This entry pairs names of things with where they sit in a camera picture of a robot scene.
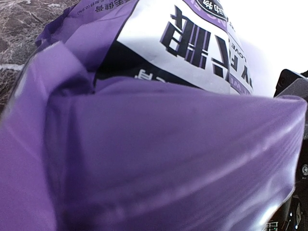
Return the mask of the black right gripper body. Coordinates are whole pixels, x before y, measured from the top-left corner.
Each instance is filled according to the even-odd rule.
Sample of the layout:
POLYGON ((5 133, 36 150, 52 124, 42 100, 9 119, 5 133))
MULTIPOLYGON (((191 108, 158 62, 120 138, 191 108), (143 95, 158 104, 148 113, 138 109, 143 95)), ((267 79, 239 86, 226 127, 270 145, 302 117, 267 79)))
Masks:
MULTIPOLYGON (((308 100, 308 73, 282 70, 274 97, 295 95, 308 100)), ((272 217, 274 231, 306 231, 308 229, 308 122, 295 174, 295 191, 272 217)))

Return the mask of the purple white pet food bag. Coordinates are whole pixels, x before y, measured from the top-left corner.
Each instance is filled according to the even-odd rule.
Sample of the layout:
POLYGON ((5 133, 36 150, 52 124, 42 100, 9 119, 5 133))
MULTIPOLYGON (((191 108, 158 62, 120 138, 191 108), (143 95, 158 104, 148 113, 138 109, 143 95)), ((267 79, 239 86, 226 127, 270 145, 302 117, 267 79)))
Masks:
POLYGON ((0 115, 3 231, 265 231, 308 102, 254 96, 219 0, 82 0, 0 115))

